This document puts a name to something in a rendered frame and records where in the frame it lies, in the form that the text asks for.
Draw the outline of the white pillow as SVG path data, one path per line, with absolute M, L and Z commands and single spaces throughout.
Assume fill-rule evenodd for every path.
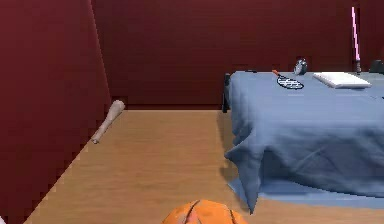
M 370 88 L 368 81 L 346 72 L 316 72 L 313 77 L 332 88 Z

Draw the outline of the black tennis racket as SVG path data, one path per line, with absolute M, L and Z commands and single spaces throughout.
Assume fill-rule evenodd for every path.
M 295 79 L 291 79 L 286 76 L 283 76 L 277 70 L 273 70 L 273 73 L 277 76 L 277 79 L 276 79 L 277 84 L 283 88 L 293 89 L 293 90 L 299 90 L 304 88 L 304 85 L 301 82 Z

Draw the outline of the beige baseball bat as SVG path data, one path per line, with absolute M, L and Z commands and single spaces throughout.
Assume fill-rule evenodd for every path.
M 108 127 L 113 123 L 113 121 L 123 112 L 125 108 L 125 104 L 121 100 L 115 100 L 106 115 L 105 120 L 102 122 L 98 130 L 91 138 L 91 142 L 94 144 L 98 144 L 102 135 L 106 132 Z

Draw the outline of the orange basketball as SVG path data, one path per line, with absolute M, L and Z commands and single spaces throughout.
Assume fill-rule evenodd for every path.
M 227 205 L 199 199 L 174 208 L 161 224 L 248 224 Z

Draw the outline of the black rounded object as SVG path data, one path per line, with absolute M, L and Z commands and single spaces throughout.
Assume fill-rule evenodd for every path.
M 381 60 L 374 60 L 370 65 L 369 72 L 384 74 L 384 63 Z

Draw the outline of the grey alarm clock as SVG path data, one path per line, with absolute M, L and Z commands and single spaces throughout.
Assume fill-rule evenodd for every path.
M 307 67 L 307 61 L 304 58 L 299 59 L 294 67 L 294 74 L 304 75 L 307 72 Z

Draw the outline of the blue covered bed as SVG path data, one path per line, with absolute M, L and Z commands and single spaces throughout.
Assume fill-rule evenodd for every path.
M 237 71 L 223 97 L 238 169 L 233 191 L 247 204 L 283 202 L 384 209 L 384 75 L 367 89 L 330 88 L 312 74 L 286 89 L 271 72 Z

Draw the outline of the pink floor lamp pole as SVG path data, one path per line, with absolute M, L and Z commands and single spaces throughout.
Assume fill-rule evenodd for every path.
M 361 73 L 361 63 L 360 63 L 360 51 L 358 43 L 358 33 L 357 33 L 357 23 L 356 23 L 356 8 L 351 7 L 351 18 L 352 18 L 352 30 L 353 30 L 353 43 L 354 43 L 354 52 L 355 52 L 355 64 L 356 64 L 356 74 L 360 75 Z

